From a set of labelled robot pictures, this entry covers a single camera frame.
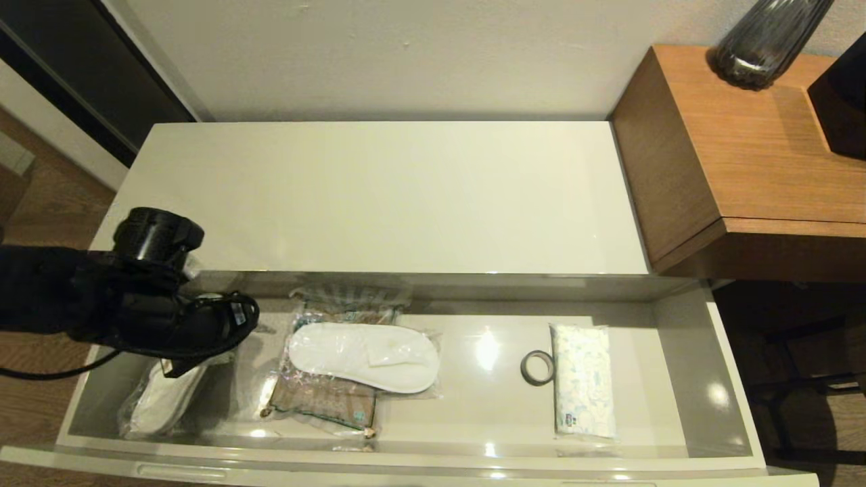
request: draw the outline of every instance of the glass vase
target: glass vase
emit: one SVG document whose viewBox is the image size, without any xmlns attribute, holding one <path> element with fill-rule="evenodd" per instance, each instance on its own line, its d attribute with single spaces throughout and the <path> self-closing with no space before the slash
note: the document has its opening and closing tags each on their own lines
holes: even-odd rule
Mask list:
<svg viewBox="0 0 866 487">
<path fill-rule="evenodd" d="M 769 88 L 790 66 L 833 0 L 759 0 L 710 51 L 710 67 L 732 85 Z"/>
</svg>

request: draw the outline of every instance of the roll of tape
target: roll of tape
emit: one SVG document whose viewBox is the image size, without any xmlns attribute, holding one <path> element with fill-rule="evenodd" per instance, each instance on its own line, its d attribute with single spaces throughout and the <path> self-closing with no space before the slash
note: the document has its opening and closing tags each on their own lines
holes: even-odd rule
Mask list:
<svg viewBox="0 0 866 487">
<path fill-rule="evenodd" d="M 527 370 L 527 362 L 533 357 L 538 357 L 547 364 L 547 375 L 543 379 L 536 379 Z M 533 386 L 544 386 L 546 383 L 553 380 L 553 376 L 555 374 L 556 365 L 553 363 L 553 357 L 551 357 L 550 354 L 547 352 L 542 352 L 541 350 L 533 350 L 532 352 L 528 353 L 526 357 L 523 357 L 523 360 L 520 361 L 520 375 L 523 376 L 523 380 L 532 384 Z"/>
</svg>

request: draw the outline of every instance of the packaged item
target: packaged item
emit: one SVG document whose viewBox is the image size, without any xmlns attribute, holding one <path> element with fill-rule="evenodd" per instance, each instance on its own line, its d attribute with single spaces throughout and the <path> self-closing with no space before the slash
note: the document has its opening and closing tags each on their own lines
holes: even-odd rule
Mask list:
<svg viewBox="0 0 866 487">
<path fill-rule="evenodd" d="M 227 352 L 211 357 L 176 379 L 165 377 L 164 364 L 153 359 L 139 385 L 118 411 L 120 436 L 137 439 L 171 435 L 207 368 L 228 363 L 232 354 Z"/>
<path fill-rule="evenodd" d="M 550 329 L 556 361 L 556 433 L 586 441 L 616 440 L 607 327 L 552 324 Z"/>
<path fill-rule="evenodd" d="M 439 373 L 439 355 L 423 334 L 391 325 L 310 323 L 288 345 L 292 365 L 306 373 L 354 380 L 392 393 L 427 390 Z"/>
<path fill-rule="evenodd" d="M 323 321 L 391 325 L 398 307 L 408 302 L 397 291 L 339 285 L 306 287 L 296 290 L 293 296 L 305 302 L 293 325 L 293 334 L 310 323 Z M 291 336 L 281 357 L 281 373 L 274 393 L 262 416 L 272 418 L 277 416 L 274 412 L 290 413 L 301 422 L 338 436 L 375 436 L 377 390 L 351 380 L 301 371 L 289 359 L 290 343 Z"/>
</svg>

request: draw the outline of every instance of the wooden furniture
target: wooden furniture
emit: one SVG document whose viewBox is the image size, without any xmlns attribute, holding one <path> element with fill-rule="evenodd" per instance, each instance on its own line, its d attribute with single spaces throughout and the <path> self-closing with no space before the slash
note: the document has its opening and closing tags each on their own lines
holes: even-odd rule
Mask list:
<svg viewBox="0 0 866 487">
<path fill-rule="evenodd" d="M 770 89 L 727 85 L 707 48 L 653 46 L 612 115 L 643 243 L 666 276 L 858 281 L 866 164 L 832 153 L 801 55 Z"/>
</svg>

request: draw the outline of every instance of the open drawer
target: open drawer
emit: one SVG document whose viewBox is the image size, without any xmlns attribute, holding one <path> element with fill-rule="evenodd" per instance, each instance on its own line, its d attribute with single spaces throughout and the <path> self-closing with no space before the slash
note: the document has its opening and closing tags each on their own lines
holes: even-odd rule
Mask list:
<svg viewBox="0 0 866 487">
<path fill-rule="evenodd" d="M 399 325 L 441 336 L 440 399 L 377 404 L 381 433 L 358 448 L 294 419 L 261 419 L 308 280 L 398 285 Z M 709 291 L 650 276 L 301 275 L 209 273 L 207 290 L 242 289 L 262 305 L 234 363 L 214 367 L 184 421 L 190 432 L 125 440 L 117 411 L 147 361 L 122 354 L 81 377 L 56 445 L 5 446 L 2 460 L 128 477 L 243 485 L 818 485 L 767 468 Z M 555 438 L 553 384 L 521 377 L 550 351 L 550 323 L 606 325 L 619 442 Z M 101 353 L 92 350 L 90 360 Z"/>
</svg>

